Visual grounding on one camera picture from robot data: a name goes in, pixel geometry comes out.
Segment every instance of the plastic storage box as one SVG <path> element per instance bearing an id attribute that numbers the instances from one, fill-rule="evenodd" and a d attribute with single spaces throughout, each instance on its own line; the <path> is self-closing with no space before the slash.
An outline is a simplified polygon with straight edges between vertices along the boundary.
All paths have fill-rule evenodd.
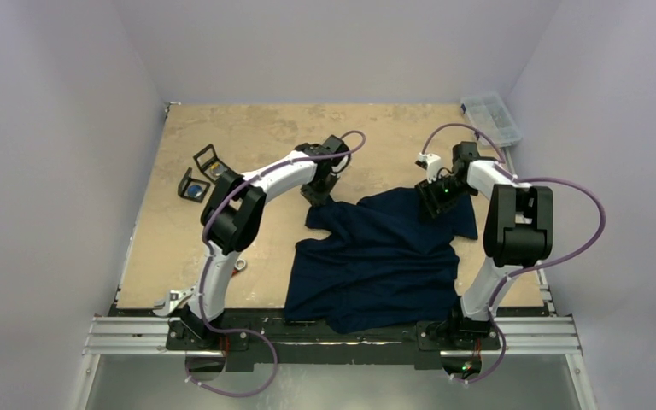
<path id="1" fill-rule="evenodd" d="M 485 132 L 500 147 L 508 147 L 522 139 L 507 106 L 497 94 L 461 98 L 461 109 L 469 122 Z M 479 138 L 489 145 L 484 138 Z"/>

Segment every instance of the wooden board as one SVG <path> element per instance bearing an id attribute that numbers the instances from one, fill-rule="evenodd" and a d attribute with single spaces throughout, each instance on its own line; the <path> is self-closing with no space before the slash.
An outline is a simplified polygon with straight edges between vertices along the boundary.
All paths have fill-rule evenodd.
<path id="1" fill-rule="evenodd" d="M 177 196 L 177 185 L 192 156 L 214 144 L 218 156 L 238 172 L 263 167 L 304 142 L 322 143 L 329 135 L 362 130 L 368 140 L 356 153 L 332 192 L 337 201 L 356 203 L 397 186 L 413 187 L 425 178 L 414 165 L 429 134 L 446 122 L 464 121 L 457 105 L 195 105 L 172 106 L 139 215 L 121 286 L 119 308 L 151 308 L 168 290 L 195 283 L 204 262 L 199 216 L 204 203 Z M 359 137 L 346 138 L 355 146 Z M 451 147 L 472 140 L 470 131 L 448 128 L 429 151 L 451 157 Z M 483 154 L 492 155 L 490 149 Z M 202 175 L 193 169 L 193 177 Z M 489 203 L 473 199 L 479 236 Z M 303 223 L 308 203 L 298 189 L 270 202 L 255 242 L 243 253 L 248 268 L 233 278 L 229 308 L 281 308 L 285 302 L 296 242 L 325 237 Z M 461 258 L 456 290 L 472 283 L 483 263 L 479 241 L 457 238 Z M 514 284 L 502 306 L 541 306 L 534 275 Z"/>

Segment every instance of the dark blue shirt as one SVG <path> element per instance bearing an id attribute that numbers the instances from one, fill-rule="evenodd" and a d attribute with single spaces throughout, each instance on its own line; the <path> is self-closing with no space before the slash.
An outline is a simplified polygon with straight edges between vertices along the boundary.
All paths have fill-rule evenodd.
<path id="1" fill-rule="evenodd" d="M 419 222 L 419 196 L 396 188 L 358 204 L 310 208 L 306 226 L 322 240 L 296 244 L 284 315 L 326 319 L 338 333 L 416 320 L 444 320 L 456 302 L 455 235 L 477 239 L 469 196 L 435 220 Z"/>

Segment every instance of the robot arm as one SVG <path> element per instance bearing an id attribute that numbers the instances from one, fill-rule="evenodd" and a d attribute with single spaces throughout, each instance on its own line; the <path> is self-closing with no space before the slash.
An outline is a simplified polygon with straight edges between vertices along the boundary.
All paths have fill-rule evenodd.
<path id="1" fill-rule="evenodd" d="M 197 283 L 195 289 L 204 289 L 202 298 L 207 321 L 218 318 L 225 310 L 225 294 L 230 283 L 232 269 L 240 253 L 255 240 L 260 226 L 263 208 L 266 203 L 287 190 L 302 186 L 301 193 L 313 205 L 325 202 L 331 189 L 339 178 L 339 173 L 347 165 L 347 159 L 335 158 L 306 161 L 311 156 L 337 154 L 348 151 L 348 146 L 335 136 L 330 136 L 323 144 L 302 144 L 291 151 L 285 158 L 261 169 L 245 174 L 232 170 L 225 171 L 215 185 L 214 192 L 202 212 L 201 222 L 207 223 L 216 208 L 246 180 L 262 174 L 286 160 L 289 165 L 279 167 L 241 191 L 237 199 L 241 200 L 239 208 L 225 207 L 217 216 L 208 233 L 209 248 L 213 255 L 212 263 L 204 276 L 205 283 Z M 200 314 L 198 297 L 192 297 L 188 304 L 190 311 Z"/>
<path id="2" fill-rule="evenodd" d="M 425 217 L 436 217 L 451 209 L 459 196 L 466 193 L 481 193 L 489 199 L 483 233 L 486 259 L 471 287 L 454 307 L 451 320 L 452 331 L 460 336 L 480 336 L 489 331 L 489 313 L 496 314 L 512 282 L 504 285 L 492 302 L 499 283 L 509 273 L 534 266 L 549 256 L 553 195 L 548 187 L 514 182 L 513 176 L 494 158 L 479 155 L 476 143 L 459 143 L 453 154 L 449 175 L 434 173 L 441 168 L 441 159 L 436 155 L 419 155 L 417 163 L 427 165 L 427 179 L 417 184 L 416 190 Z M 428 178 L 429 173 L 434 173 L 432 178 Z"/>

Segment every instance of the gray floor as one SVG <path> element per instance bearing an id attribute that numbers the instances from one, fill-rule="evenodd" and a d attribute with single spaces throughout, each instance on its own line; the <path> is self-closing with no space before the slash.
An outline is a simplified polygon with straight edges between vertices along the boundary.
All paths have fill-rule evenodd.
<path id="1" fill-rule="evenodd" d="M 486 367 L 494 358 L 485 358 Z M 185 383 L 184 357 L 103 356 L 89 409 L 578 409 L 564 356 L 507 356 L 490 378 L 468 388 L 443 371 L 411 366 L 281 365 L 273 384 L 247 399 L 219 396 Z M 225 373 L 216 387 L 245 391 L 266 379 L 270 366 Z"/>

